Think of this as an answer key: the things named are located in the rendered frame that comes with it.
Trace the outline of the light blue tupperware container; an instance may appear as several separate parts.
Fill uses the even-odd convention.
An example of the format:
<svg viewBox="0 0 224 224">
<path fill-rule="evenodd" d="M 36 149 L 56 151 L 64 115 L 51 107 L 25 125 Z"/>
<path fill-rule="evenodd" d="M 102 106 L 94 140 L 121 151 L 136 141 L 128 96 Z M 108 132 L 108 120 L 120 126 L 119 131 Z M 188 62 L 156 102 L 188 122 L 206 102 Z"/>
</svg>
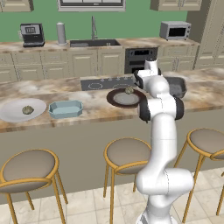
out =
<svg viewBox="0 0 224 224">
<path fill-rule="evenodd" d="M 49 115 L 54 119 L 77 117 L 82 114 L 81 101 L 55 101 L 49 105 Z"/>
</svg>

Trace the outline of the dark grey tupperware container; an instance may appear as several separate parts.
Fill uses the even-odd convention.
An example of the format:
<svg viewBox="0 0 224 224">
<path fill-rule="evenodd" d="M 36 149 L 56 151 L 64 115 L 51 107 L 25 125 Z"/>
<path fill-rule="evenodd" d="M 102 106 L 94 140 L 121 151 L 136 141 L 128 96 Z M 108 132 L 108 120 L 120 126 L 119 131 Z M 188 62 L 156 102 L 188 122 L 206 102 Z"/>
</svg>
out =
<svg viewBox="0 0 224 224">
<path fill-rule="evenodd" d="M 183 98 L 186 94 L 186 81 L 181 77 L 166 77 L 169 83 L 170 94 L 178 98 Z"/>
</svg>

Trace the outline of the dark brown round plate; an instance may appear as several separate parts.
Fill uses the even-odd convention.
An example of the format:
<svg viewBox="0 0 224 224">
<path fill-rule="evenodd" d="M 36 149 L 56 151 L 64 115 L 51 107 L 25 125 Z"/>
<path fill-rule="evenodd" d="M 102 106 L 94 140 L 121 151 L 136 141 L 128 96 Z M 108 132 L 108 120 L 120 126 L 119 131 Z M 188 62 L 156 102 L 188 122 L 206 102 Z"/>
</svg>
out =
<svg viewBox="0 0 224 224">
<path fill-rule="evenodd" d="M 138 90 L 134 90 L 131 94 L 126 94 L 124 88 L 114 89 L 107 94 L 108 103 L 123 109 L 134 109 L 145 98 L 146 96 Z"/>
</svg>

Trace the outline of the wooden stool with grey seat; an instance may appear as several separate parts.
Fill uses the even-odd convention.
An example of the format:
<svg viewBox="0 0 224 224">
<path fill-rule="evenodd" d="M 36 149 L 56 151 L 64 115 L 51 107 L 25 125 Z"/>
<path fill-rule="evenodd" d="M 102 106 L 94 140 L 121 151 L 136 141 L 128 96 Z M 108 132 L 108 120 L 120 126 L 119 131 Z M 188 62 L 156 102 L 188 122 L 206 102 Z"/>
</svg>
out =
<svg viewBox="0 0 224 224">
<path fill-rule="evenodd" d="M 108 143 L 103 156 L 106 162 L 103 197 L 106 197 L 109 172 L 110 179 L 110 215 L 109 224 L 113 224 L 115 176 L 134 176 L 133 192 L 137 189 L 137 174 L 146 166 L 151 155 L 151 146 L 135 137 L 123 137 Z"/>
<path fill-rule="evenodd" d="M 199 154 L 193 175 L 194 182 L 197 182 L 200 168 L 206 158 L 213 161 L 224 161 L 224 133 L 218 130 L 201 128 L 189 131 L 174 167 L 178 166 L 187 146 Z"/>
<path fill-rule="evenodd" d="M 57 201 L 62 224 L 66 224 L 65 215 L 60 201 L 59 189 L 66 204 L 66 192 L 59 173 L 60 160 L 48 149 L 24 150 L 9 158 L 0 170 L 0 193 L 6 195 L 14 224 L 18 224 L 11 195 L 25 193 L 31 209 L 34 209 L 31 191 L 52 186 Z"/>
</svg>

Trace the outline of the beige kitchen island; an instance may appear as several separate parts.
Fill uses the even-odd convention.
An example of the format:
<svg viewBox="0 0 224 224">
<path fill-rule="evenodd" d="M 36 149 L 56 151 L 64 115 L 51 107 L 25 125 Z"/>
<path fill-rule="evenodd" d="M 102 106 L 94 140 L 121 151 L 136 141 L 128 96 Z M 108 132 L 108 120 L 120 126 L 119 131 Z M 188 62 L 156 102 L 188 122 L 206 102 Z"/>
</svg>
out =
<svg viewBox="0 0 224 224">
<path fill-rule="evenodd" d="M 185 115 L 177 122 L 178 144 L 197 128 L 224 132 L 224 69 L 182 71 L 187 92 Z M 116 108 L 107 102 L 107 91 L 83 91 L 78 78 L 32 80 L 0 84 L 0 106 L 20 98 L 38 98 L 45 103 L 80 100 L 83 113 L 70 119 L 53 119 L 49 114 L 29 122 L 0 120 L 0 165 L 27 149 L 49 149 L 59 157 L 59 173 L 67 192 L 102 187 L 105 175 L 103 151 L 121 137 L 151 139 L 151 127 L 138 118 L 133 108 Z"/>
</svg>

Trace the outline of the black built-in oven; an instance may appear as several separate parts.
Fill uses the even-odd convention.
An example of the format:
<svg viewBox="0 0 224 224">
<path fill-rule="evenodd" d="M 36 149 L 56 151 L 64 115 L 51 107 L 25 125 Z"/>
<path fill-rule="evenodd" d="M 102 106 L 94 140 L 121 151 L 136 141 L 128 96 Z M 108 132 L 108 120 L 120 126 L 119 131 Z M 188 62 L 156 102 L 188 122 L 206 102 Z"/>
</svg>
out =
<svg viewBox="0 0 224 224">
<path fill-rule="evenodd" d="M 127 48 L 125 50 L 124 72 L 133 74 L 136 70 L 144 70 L 145 61 L 154 61 L 157 57 L 158 49 L 156 47 Z"/>
</svg>

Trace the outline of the dark sink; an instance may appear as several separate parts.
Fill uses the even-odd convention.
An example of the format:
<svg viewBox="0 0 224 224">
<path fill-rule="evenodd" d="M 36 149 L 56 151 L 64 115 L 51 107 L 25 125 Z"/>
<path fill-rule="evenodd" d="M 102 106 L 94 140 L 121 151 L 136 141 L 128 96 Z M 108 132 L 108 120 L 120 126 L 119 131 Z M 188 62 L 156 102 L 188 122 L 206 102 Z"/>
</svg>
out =
<svg viewBox="0 0 224 224">
<path fill-rule="evenodd" d="M 71 40 L 71 47 L 120 46 L 115 39 L 83 39 Z"/>
</svg>

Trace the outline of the beige base cupboard run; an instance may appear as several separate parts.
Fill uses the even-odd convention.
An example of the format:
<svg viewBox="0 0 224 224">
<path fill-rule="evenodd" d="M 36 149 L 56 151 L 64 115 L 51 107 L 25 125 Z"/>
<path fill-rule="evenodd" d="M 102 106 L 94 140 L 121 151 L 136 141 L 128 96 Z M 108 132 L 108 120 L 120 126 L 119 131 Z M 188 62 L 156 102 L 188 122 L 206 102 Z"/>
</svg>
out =
<svg viewBox="0 0 224 224">
<path fill-rule="evenodd" d="M 0 52 L 0 82 L 124 74 L 122 47 Z"/>
<path fill-rule="evenodd" d="M 162 73 L 192 70 L 197 50 L 196 45 L 159 47 L 157 65 Z"/>
</svg>

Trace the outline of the silver tap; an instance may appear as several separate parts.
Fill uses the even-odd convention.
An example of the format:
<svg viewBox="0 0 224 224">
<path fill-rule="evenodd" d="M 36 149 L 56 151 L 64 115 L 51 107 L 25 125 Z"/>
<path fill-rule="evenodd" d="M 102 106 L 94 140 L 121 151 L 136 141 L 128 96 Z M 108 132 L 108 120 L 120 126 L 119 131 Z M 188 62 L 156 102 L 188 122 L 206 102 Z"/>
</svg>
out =
<svg viewBox="0 0 224 224">
<path fill-rule="evenodd" d="M 92 26 L 92 34 L 91 34 L 92 40 L 96 40 L 98 39 L 98 37 L 97 37 L 97 30 L 96 30 L 96 24 L 95 24 L 95 16 L 91 17 L 91 26 Z"/>
</svg>

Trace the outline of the grey paper towel roll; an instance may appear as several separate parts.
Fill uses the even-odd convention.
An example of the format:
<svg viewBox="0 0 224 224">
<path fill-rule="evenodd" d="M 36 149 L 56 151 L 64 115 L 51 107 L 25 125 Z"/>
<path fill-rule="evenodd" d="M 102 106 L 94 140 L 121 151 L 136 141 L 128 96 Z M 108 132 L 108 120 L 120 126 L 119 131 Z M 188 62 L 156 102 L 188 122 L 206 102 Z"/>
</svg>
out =
<svg viewBox="0 0 224 224">
<path fill-rule="evenodd" d="M 65 24 L 58 22 L 57 26 L 57 34 L 58 34 L 58 44 L 60 46 L 64 46 L 67 44 L 66 32 L 65 32 Z"/>
</svg>

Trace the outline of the white round plate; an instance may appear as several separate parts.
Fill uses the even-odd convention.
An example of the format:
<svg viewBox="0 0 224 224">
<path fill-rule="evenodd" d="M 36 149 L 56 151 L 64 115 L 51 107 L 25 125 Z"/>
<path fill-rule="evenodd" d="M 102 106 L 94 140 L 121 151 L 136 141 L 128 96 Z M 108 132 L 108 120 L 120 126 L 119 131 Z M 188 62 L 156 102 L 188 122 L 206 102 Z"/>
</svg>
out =
<svg viewBox="0 0 224 224">
<path fill-rule="evenodd" d="M 34 111 L 25 115 L 23 108 L 31 106 Z M 40 99 L 24 98 L 10 101 L 0 107 L 0 119 L 8 123 L 21 123 L 34 119 L 46 111 L 46 103 Z"/>
</svg>

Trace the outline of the silver toaster oven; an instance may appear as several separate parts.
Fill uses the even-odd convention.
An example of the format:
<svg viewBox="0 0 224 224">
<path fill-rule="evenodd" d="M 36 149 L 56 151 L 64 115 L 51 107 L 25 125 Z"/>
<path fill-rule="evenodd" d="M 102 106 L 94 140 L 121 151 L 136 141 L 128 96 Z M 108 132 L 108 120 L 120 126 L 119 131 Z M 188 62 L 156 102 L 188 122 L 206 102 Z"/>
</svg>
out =
<svg viewBox="0 0 224 224">
<path fill-rule="evenodd" d="M 162 21 L 159 37 L 166 40 L 187 40 L 191 24 L 184 21 Z"/>
</svg>

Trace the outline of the white framed window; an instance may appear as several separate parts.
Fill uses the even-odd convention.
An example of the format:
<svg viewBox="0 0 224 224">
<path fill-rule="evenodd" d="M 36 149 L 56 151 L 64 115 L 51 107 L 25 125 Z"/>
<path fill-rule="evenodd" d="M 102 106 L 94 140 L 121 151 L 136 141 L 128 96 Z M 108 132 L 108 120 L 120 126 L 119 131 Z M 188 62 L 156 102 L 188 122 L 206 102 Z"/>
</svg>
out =
<svg viewBox="0 0 224 224">
<path fill-rule="evenodd" d="M 58 11 L 125 11 L 126 0 L 57 0 Z"/>
</svg>

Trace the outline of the beige tall cupboard unit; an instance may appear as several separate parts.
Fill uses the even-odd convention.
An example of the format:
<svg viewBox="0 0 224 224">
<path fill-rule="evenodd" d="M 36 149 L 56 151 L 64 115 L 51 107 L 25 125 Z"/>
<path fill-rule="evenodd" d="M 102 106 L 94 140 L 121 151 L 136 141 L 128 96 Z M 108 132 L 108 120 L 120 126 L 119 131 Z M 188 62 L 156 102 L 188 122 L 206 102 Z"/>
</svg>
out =
<svg viewBox="0 0 224 224">
<path fill-rule="evenodd" d="M 195 69 L 224 67 L 224 0 L 202 0 L 199 11 L 189 11 L 189 39 L 198 42 Z"/>
</svg>

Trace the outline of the beige wall cupboard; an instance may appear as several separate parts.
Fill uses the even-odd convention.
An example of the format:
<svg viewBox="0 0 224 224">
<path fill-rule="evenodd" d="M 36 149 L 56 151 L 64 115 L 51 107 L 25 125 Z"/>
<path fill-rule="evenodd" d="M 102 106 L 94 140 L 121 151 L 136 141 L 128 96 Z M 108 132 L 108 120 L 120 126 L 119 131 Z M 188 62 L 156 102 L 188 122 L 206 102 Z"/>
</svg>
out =
<svg viewBox="0 0 224 224">
<path fill-rule="evenodd" d="M 199 11 L 202 0 L 150 0 L 154 11 Z"/>
<path fill-rule="evenodd" d="M 32 0 L 0 0 L 2 12 L 30 12 L 34 10 Z"/>
</svg>

